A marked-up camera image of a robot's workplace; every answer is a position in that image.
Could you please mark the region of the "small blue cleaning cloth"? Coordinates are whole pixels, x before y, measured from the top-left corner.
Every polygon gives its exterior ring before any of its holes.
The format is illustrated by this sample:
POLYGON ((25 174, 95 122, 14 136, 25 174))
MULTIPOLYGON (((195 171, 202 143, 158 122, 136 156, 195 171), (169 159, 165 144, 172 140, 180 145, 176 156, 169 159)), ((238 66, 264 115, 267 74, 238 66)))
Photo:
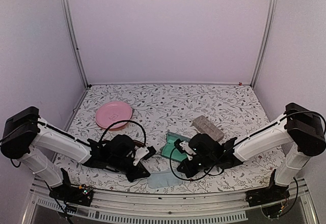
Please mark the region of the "small blue cleaning cloth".
POLYGON ((171 172, 152 173, 147 178, 148 187, 151 189, 172 187, 182 184, 182 181, 171 172))

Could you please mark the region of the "blue glasses case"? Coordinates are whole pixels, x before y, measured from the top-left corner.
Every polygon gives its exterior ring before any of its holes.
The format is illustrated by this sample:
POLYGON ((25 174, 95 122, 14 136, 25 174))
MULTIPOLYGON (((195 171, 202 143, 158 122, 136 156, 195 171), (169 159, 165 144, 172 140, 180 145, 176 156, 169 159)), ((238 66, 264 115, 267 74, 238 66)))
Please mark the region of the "blue glasses case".
MULTIPOLYGON (((174 142, 180 139, 181 141, 189 142, 191 139, 173 132, 168 131, 166 134, 166 144, 161 149, 161 156, 169 159, 173 149, 175 149, 174 142)), ((186 153, 180 153, 177 149, 173 152, 171 159, 176 162, 181 162, 187 158, 186 153)))

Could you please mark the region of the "grey glasses case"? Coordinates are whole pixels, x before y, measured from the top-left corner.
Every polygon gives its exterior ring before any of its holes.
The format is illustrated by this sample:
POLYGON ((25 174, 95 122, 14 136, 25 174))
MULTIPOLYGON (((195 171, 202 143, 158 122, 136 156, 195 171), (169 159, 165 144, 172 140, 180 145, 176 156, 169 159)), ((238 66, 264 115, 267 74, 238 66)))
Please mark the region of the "grey glasses case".
POLYGON ((224 133, 204 115, 195 118, 191 126, 194 126, 201 134, 209 135, 214 141, 219 142, 224 137, 224 133))

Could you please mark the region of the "brown sunglasses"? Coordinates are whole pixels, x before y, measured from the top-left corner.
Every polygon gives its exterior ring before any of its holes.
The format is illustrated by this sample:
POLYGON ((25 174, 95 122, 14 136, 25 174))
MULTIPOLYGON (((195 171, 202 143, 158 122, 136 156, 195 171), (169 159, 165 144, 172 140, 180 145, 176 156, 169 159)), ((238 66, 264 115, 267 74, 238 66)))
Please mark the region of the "brown sunglasses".
POLYGON ((138 148, 142 148, 142 147, 145 146, 143 142, 140 142, 140 141, 137 141, 137 140, 134 140, 133 142, 134 142, 135 146, 138 147, 138 148))

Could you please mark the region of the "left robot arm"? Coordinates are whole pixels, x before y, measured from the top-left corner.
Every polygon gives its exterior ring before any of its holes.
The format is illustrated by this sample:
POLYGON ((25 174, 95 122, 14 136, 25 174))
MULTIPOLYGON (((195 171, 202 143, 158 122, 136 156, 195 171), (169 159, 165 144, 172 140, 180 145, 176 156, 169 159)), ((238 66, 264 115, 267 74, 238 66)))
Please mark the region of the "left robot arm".
POLYGON ((82 141, 49 124, 34 106, 8 118, 1 139, 2 154, 24 163, 49 186, 56 187, 57 194, 66 201, 75 197, 75 188, 69 184, 67 173, 54 166, 39 148, 65 155, 89 168, 123 172, 129 182, 150 176, 141 161, 156 153, 153 146, 125 134, 111 140, 82 141))

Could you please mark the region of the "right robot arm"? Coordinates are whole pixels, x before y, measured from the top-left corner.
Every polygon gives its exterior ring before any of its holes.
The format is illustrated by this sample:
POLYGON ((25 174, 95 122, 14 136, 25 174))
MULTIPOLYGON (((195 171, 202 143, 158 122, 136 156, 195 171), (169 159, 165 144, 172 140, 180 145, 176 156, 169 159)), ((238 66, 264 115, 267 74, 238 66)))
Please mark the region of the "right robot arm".
POLYGON ((283 114, 261 129, 222 144, 205 133, 196 134, 187 143, 178 139, 175 148, 187 158, 182 160, 177 171, 189 180, 200 171, 208 175, 215 166, 230 169, 287 143, 292 143, 292 148, 271 176, 271 185, 263 191, 263 197, 273 202, 310 158, 325 151, 325 118, 296 103, 286 105, 283 114))

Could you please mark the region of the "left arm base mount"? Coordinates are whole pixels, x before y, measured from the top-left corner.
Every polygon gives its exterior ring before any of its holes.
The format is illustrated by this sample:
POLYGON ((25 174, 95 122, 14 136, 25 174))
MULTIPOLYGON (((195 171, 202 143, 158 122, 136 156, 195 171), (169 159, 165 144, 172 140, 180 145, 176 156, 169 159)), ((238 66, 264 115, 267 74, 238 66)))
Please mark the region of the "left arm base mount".
POLYGON ((61 168, 61 172, 63 175, 62 184, 58 187, 50 187, 49 196, 61 200, 65 204, 72 203, 90 207, 94 195, 93 186, 85 184, 73 186, 68 173, 63 168, 61 168))

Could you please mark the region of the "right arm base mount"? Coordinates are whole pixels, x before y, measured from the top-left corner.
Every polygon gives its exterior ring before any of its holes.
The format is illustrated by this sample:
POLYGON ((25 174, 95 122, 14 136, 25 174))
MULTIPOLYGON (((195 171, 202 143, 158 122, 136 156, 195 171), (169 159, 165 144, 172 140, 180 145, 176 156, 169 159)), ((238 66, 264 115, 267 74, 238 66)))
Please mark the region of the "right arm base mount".
POLYGON ((279 202, 277 205, 262 207, 263 215, 269 219, 279 218, 283 214, 290 197, 288 186, 276 185, 274 180, 275 174, 276 170, 273 170, 267 187, 248 190, 246 192, 246 201, 250 207, 279 202))

